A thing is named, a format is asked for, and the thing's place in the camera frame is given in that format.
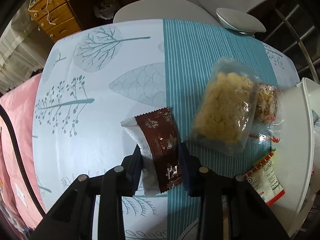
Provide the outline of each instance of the label sticker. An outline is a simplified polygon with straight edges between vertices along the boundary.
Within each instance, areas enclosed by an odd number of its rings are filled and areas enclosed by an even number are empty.
[[[16,185],[18,197],[21,199],[22,203],[27,207],[27,203],[24,198],[24,194],[22,193],[21,189],[18,187],[17,183],[15,183],[15,185]]]

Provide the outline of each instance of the tablecloth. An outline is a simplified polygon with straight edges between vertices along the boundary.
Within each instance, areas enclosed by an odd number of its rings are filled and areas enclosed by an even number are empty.
[[[290,59],[252,38],[222,27],[177,20],[142,20],[100,26],[58,41],[38,87],[33,122],[36,175],[48,210],[80,174],[103,174],[131,155],[136,143],[120,122],[169,106],[181,139],[209,78],[212,63],[233,57],[261,81],[291,87]],[[244,173],[270,146],[248,141],[236,157],[188,142],[190,152],[218,174]],[[197,199],[180,185],[146,198],[140,185],[123,198],[127,239],[176,240],[199,213]],[[97,212],[94,216],[96,239]]]

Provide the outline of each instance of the white curtain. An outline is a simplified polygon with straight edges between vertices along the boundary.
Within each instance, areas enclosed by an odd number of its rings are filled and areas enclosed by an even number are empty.
[[[6,93],[30,78],[47,60],[53,41],[31,21],[27,0],[0,38],[0,92]]]

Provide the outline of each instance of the snack packet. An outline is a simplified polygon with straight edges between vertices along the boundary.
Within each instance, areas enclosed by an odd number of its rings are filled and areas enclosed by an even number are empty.
[[[267,206],[272,205],[284,195],[284,189],[279,183],[272,166],[271,157],[273,155],[274,151],[270,152],[252,170],[244,174],[244,178],[252,185]]]
[[[276,120],[278,94],[282,94],[282,91],[275,86],[260,83],[257,108],[254,114],[255,121],[270,124]]]
[[[146,196],[156,195],[179,185],[178,136],[170,108],[162,108],[121,122],[124,130],[140,147],[142,184]]]
[[[242,152],[258,91],[258,77],[252,69],[235,59],[220,58],[212,66],[189,138],[226,155]]]

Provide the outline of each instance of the white plastic container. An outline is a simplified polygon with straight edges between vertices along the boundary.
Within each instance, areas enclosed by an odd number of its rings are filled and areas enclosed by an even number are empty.
[[[307,194],[314,158],[312,107],[307,80],[303,78],[296,87],[284,91],[278,96],[278,102],[281,111],[277,118],[284,122],[280,142],[272,147],[277,149],[274,169],[285,195],[270,208],[288,235],[292,236],[299,229],[297,220]]]

